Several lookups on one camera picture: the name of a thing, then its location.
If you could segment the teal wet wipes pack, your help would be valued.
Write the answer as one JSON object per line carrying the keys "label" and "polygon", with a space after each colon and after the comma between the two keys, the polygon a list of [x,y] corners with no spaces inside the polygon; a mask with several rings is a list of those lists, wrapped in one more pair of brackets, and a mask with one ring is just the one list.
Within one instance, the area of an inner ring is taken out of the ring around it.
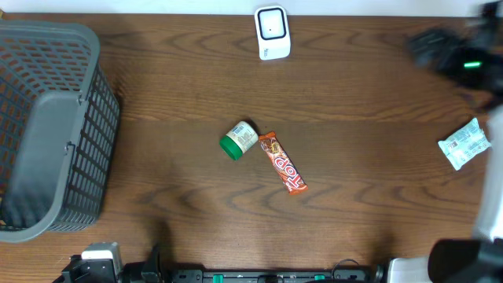
{"label": "teal wet wipes pack", "polygon": [[438,141],[438,146],[456,171],[459,171],[476,155],[491,147],[479,121],[473,118],[447,139]]}

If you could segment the orange chocolate bar wrapper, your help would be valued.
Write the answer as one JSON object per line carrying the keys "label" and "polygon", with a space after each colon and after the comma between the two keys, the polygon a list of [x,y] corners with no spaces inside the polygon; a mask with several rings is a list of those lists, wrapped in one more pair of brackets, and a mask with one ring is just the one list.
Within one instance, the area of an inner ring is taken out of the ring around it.
{"label": "orange chocolate bar wrapper", "polygon": [[308,190],[307,184],[297,170],[296,166],[277,140],[276,133],[260,135],[259,143],[263,151],[269,157],[273,168],[283,182],[284,187],[290,195],[296,195]]}

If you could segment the green lid white jar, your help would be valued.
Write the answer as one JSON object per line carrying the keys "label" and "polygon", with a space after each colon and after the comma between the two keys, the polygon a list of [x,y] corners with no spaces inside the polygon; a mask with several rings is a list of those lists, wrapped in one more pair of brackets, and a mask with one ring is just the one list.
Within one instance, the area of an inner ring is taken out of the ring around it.
{"label": "green lid white jar", "polygon": [[232,160],[239,160],[258,140],[253,127],[240,121],[220,139],[219,145]]}

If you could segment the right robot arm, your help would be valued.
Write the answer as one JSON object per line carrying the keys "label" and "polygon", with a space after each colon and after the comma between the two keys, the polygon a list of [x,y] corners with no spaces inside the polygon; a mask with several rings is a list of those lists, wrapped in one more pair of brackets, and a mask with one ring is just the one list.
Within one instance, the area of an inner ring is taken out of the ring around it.
{"label": "right robot arm", "polygon": [[395,258],[369,282],[500,282],[502,280],[502,3],[481,4],[471,31],[430,28],[410,38],[407,50],[420,66],[466,89],[487,93],[486,126],[476,118],[438,142],[455,170],[486,154],[479,210],[469,239],[441,239],[430,253]]}

